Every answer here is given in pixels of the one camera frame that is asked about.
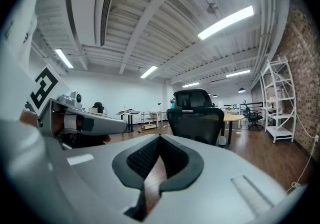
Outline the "black-legged desk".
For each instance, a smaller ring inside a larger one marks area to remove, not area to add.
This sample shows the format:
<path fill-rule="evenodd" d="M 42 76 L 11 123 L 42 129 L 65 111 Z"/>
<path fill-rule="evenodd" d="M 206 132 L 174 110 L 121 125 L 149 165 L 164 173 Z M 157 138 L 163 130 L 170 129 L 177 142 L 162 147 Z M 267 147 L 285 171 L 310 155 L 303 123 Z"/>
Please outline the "black-legged desk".
<path fill-rule="evenodd" d="M 127 117 L 127 128 L 124 131 L 124 133 L 130 133 L 134 132 L 134 115 L 138 115 L 140 111 L 128 109 L 124 111 L 120 111 L 117 113 L 117 115 L 120 116 L 120 119 L 123 120 L 125 117 Z"/>

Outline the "round wooden table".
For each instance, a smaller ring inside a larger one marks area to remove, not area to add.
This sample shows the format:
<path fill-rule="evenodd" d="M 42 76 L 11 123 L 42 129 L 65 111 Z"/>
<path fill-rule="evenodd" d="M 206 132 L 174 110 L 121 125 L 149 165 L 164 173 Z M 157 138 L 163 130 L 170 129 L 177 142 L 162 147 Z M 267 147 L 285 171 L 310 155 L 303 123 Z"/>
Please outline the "round wooden table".
<path fill-rule="evenodd" d="M 237 121 L 241 121 L 244 119 L 244 115 L 232 115 L 232 114 L 225 114 L 222 128 L 220 130 L 220 135 L 218 137 L 218 146 L 222 147 L 224 149 L 230 150 L 231 147 L 231 139 L 232 139 L 232 131 L 233 131 L 233 123 Z M 225 137 L 225 124 L 229 123 L 229 129 L 228 129 L 228 137 Z"/>

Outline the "person's white t-shirt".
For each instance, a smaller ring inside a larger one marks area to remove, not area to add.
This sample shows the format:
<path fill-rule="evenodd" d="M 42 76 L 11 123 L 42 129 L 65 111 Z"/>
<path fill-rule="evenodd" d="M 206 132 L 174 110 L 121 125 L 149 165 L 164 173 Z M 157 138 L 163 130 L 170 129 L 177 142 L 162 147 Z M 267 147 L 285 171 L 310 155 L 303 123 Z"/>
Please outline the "person's white t-shirt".
<path fill-rule="evenodd" d="M 18 120 L 35 87 L 29 58 L 36 1 L 17 0 L 0 28 L 0 120 Z"/>

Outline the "person's left forearm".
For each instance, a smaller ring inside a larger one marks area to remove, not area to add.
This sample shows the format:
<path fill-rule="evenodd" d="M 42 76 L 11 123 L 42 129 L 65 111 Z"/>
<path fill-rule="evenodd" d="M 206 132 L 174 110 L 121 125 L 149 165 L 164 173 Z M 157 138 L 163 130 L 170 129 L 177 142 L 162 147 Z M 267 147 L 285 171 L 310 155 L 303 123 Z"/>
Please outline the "person's left forearm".
<path fill-rule="evenodd" d="M 23 110 L 19 120 L 24 124 L 28 124 L 38 128 L 38 118 L 36 113 L 34 112 Z"/>

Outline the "white ceiling air conditioner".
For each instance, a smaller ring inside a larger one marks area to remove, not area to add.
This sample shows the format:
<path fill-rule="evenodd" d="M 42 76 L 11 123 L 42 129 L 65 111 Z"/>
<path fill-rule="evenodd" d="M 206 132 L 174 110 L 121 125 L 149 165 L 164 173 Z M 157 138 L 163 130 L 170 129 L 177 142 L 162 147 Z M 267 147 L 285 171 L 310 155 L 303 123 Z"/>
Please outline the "white ceiling air conditioner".
<path fill-rule="evenodd" d="M 104 46 L 112 0 L 71 0 L 80 44 Z"/>

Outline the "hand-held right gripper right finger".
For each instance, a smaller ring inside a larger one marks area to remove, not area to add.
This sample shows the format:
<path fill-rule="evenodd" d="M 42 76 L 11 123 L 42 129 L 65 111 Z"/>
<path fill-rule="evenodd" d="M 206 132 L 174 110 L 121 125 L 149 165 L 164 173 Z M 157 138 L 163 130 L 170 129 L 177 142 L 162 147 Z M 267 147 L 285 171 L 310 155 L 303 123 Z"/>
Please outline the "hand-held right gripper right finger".
<path fill-rule="evenodd" d="M 144 224 L 280 224 L 307 186 L 288 194 L 268 174 L 232 151 L 168 135 L 198 152 L 202 173 L 187 189 L 162 193 Z"/>

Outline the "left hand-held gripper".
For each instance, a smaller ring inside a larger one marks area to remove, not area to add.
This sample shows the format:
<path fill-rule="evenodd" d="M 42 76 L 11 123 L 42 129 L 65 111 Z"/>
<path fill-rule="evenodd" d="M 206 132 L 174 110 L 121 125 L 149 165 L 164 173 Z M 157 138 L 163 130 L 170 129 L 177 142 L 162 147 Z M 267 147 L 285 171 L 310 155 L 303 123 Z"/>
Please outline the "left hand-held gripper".
<path fill-rule="evenodd" d="M 36 113 L 38 129 L 45 137 L 56 139 L 61 148 L 63 144 L 63 130 L 54 135 L 53 113 L 64 114 L 64 131 L 84 135 L 112 135 L 120 134 L 127 129 L 127 122 L 110 118 L 103 114 L 95 114 L 76 108 L 66 108 L 58 98 L 70 89 L 65 81 L 50 65 L 46 65 L 35 78 L 35 88 L 28 100 L 30 111 Z"/>

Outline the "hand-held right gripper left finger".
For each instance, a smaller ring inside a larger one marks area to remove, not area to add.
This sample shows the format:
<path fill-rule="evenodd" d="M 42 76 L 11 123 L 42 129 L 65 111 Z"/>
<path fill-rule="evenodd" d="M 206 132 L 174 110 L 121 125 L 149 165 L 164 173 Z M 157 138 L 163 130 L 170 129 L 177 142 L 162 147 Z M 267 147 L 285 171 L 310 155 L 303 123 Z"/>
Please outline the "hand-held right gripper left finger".
<path fill-rule="evenodd" d="M 160 204 L 147 212 L 144 179 L 127 158 L 157 146 L 158 135 L 146 135 L 105 146 L 63 150 L 46 137 L 53 185 L 52 213 L 61 221 L 159 221 Z"/>

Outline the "grey ceiling fixture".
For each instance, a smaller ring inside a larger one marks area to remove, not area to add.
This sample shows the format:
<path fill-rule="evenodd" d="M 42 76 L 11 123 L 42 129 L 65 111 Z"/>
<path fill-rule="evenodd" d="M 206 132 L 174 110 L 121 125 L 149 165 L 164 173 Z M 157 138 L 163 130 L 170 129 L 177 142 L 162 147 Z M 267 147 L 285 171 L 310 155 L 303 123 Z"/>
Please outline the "grey ceiling fixture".
<path fill-rule="evenodd" d="M 211 3 L 208 4 L 206 11 L 209 14 L 216 14 L 218 9 L 219 9 L 218 6 L 214 2 L 211 2 Z"/>

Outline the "wooden top white desk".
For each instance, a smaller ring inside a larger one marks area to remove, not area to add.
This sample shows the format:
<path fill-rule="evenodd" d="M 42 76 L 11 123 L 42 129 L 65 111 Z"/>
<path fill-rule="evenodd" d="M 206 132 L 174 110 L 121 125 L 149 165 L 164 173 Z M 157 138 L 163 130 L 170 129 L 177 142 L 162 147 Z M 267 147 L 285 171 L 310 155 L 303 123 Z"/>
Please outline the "wooden top white desk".
<path fill-rule="evenodd" d="M 156 111 L 156 112 L 149 112 L 149 115 L 153 121 L 155 121 L 155 125 L 157 128 L 160 128 L 163 126 L 163 121 L 166 120 L 165 118 L 165 112 Z"/>

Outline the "wooden shoe rack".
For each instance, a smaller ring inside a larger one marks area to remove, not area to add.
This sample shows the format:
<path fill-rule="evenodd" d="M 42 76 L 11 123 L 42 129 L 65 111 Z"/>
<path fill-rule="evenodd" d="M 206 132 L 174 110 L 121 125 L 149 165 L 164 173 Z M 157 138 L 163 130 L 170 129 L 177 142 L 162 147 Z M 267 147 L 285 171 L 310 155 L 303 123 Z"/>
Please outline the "wooden shoe rack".
<path fill-rule="evenodd" d="M 142 130 L 157 128 L 157 114 L 154 112 L 141 112 L 140 120 Z"/>

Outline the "white metal shelving unit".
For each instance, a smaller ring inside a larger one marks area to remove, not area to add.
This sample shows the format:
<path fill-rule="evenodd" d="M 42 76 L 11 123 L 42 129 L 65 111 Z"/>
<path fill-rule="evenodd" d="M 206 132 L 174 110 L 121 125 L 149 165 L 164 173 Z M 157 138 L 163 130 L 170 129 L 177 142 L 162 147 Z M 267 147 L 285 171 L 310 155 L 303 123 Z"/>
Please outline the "white metal shelving unit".
<path fill-rule="evenodd" d="M 294 140 L 297 122 L 296 91 L 289 61 L 267 61 L 260 72 L 264 130 L 277 140 Z"/>

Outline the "black mesh office chair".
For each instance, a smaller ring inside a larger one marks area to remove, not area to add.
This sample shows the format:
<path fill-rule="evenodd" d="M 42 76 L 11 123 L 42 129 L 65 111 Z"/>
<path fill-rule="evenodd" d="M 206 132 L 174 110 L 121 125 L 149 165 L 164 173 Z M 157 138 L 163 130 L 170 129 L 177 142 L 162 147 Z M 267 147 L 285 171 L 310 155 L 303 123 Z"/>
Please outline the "black mesh office chair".
<path fill-rule="evenodd" d="M 204 89 L 189 89 L 173 94 L 174 107 L 166 116 L 175 136 L 215 146 L 225 114 L 213 107 L 208 92 Z"/>

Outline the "person's left hand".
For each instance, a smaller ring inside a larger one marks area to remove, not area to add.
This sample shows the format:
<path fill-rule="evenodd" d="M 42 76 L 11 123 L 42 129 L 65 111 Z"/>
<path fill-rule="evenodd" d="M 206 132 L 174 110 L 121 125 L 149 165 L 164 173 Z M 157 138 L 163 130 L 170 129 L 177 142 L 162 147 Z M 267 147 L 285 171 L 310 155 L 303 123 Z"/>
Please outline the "person's left hand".
<path fill-rule="evenodd" d="M 64 129 L 64 114 L 54 112 L 52 114 L 52 121 L 53 134 L 57 135 Z"/>

